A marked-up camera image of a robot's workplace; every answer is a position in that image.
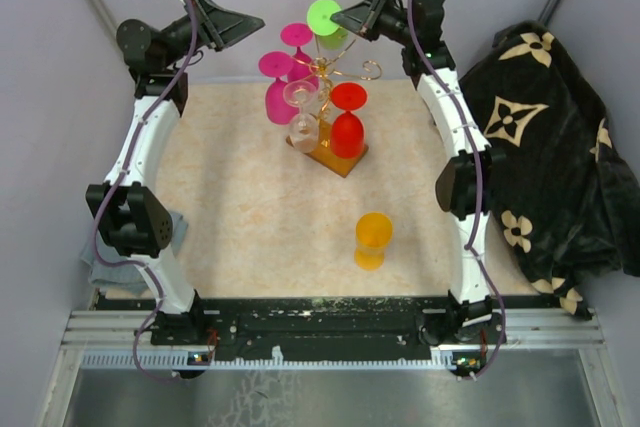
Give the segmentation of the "green plastic wine glass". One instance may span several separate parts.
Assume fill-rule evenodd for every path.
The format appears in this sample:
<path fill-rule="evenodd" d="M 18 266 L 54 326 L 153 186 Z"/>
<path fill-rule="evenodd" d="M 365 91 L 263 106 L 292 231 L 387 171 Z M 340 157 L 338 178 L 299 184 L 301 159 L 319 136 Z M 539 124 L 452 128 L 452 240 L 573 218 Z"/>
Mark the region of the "green plastic wine glass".
<path fill-rule="evenodd" d="M 330 51 L 337 51 L 345 46 L 348 33 L 331 20 L 333 14 L 341 10 L 335 0 L 316 0 L 308 8 L 306 22 L 319 45 Z"/>

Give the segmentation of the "magenta plastic wine glass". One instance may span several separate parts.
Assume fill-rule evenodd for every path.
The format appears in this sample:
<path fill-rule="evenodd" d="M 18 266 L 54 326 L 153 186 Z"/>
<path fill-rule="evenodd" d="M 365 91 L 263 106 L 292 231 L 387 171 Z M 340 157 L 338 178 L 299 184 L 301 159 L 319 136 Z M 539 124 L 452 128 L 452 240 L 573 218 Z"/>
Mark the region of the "magenta plastic wine glass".
<path fill-rule="evenodd" d="M 299 22 L 290 23 L 281 30 L 280 38 L 285 45 L 295 48 L 295 52 L 291 55 L 293 66 L 287 74 L 287 80 L 289 82 L 306 80 L 314 87 L 318 87 L 318 78 L 312 73 L 310 67 L 312 59 L 302 50 L 302 47 L 309 44 L 313 38 L 308 25 Z"/>

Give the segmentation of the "red plastic wine glass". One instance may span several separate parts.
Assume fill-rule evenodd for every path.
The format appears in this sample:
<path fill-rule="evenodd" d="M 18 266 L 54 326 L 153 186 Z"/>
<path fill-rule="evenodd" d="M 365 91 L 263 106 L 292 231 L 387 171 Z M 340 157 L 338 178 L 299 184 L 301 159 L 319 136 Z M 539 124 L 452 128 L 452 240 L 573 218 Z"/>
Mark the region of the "red plastic wine glass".
<path fill-rule="evenodd" d="M 330 99 L 342 111 L 331 127 L 330 148 L 337 157 L 357 157 L 364 149 L 365 129 L 355 111 L 366 104 L 368 94 L 357 83 L 343 82 L 331 91 Z"/>

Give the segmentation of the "clear wine glass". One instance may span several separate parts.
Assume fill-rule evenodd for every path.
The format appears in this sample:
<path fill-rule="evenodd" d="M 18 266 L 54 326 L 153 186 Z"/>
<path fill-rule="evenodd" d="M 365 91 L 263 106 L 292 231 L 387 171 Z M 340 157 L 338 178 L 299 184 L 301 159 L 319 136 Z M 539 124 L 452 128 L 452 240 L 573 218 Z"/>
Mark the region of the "clear wine glass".
<path fill-rule="evenodd" d="M 308 154 L 318 145 L 319 123 L 310 110 L 317 100 L 318 88 L 306 80 L 288 83 L 283 92 L 284 100 L 298 109 L 288 124 L 288 140 L 297 151 Z"/>

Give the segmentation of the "gold wire wine glass rack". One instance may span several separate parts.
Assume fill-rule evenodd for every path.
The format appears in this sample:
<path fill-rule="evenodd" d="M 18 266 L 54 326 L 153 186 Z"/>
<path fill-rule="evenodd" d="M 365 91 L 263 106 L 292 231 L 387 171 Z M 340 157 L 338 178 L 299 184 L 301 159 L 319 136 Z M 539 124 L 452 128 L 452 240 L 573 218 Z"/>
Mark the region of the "gold wire wine glass rack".
<path fill-rule="evenodd" d="M 287 83 L 283 91 L 283 100 L 297 110 L 288 123 L 288 145 L 342 178 L 368 152 L 365 127 L 357 112 L 369 100 L 363 84 L 382 75 L 381 66 L 372 60 L 362 63 L 363 75 L 336 68 L 354 43 L 349 41 L 331 57 L 318 54 L 309 61 L 293 57 L 309 73 Z"/>

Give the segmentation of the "orange plastic wine glass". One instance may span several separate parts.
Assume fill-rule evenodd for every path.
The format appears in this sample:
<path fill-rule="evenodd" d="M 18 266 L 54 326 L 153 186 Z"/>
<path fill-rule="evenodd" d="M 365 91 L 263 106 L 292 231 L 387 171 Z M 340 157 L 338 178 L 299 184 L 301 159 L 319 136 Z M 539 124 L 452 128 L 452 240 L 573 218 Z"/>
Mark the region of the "orange plastic wine glass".
<path fill-rule="evenodd" d="M 392 236 L 393 224 L 388 216 L 380 212 L 363 215 L 355 227 L 354 261 L 356 264 L 368 271 L 381 267 Z"/>

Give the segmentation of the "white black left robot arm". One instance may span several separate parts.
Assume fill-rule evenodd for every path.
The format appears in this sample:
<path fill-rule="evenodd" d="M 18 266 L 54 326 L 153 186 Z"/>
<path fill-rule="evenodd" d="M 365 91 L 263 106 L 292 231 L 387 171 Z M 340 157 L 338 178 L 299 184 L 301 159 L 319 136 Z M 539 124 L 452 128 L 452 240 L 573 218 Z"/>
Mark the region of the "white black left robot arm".
<path fill-rule="evenodd" d="M 265 25 L 256 16 L 223 8 L 213 0 L 186 0 L 185 16 L 157 29 L 138 19 L 123 21 L 116 41 L 135 84 L 133 116 L 117 160 L 85 199 L 94 218 L 90 247 L 115 249 L 153 293 L 156 308 L 176 316 L 172 330 L 184 342 L 201 341 L 208 320 L 193 309 L 194 287 L 171 248 L 173 222 L 154 193 L 161 157 L 188 99 L 186 69 L 202 47 L 221 52 Z"/>

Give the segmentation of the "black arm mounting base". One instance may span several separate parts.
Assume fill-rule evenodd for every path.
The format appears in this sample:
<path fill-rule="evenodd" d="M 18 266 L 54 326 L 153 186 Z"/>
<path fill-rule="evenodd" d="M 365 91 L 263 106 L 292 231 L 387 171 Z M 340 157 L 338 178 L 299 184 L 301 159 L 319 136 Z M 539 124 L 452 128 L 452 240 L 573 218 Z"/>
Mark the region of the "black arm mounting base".
<path fill-rule="evenodd" d="M 208 299 L 193 314 L 134 326 L 134 359 L 162 365 L 155 348 L 183 378 L 207 370 L 385 369 L 424 367 L 468 377 L 506 340 L 505 311 L 467 340 L 433 341 L 429 326 L 445 318 L 447 297 Z"/>

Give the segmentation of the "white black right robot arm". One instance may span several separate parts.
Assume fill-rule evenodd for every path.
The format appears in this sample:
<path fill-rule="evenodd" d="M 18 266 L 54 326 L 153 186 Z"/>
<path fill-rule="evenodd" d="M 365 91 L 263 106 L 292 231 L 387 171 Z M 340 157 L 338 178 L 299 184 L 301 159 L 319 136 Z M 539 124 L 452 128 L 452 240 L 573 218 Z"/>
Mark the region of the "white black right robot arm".
<path fill-rule="evenodd" d="M 462 94 L 455 62 L 442 38 L 445 0 L 364 0 L 332 14 L 338 26 L 374 41 L 384 36 L 401 45 L 405 74 L 426 104 L 448 162 L 435 183 L 440 209 L 454 228 L 454 276 L 445 318 L 429 326 L 433 341 L 466 343 L 494 318 L 486 272 L 490 181 L 503 152 L 490 145 Z"/>

